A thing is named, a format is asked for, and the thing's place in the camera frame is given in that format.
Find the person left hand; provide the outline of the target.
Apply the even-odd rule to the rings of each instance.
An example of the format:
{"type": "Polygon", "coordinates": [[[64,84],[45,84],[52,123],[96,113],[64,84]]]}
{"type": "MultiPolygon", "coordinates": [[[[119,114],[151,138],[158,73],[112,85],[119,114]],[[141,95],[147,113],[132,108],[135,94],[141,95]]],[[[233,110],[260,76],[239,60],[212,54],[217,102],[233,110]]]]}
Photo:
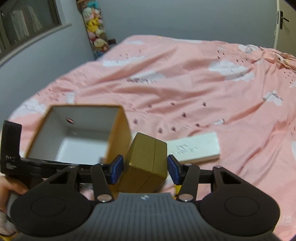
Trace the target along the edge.
{"type": "Polygon", "coordinates": [[[26,185],[21,181],[15,180],[11,177],[1,176],[0,181],[0,191],[1,191],[1,212],[6,213],[6,207],[8,200],[10,198],[11,192],[23,195],[28,191],[26,185]]]}

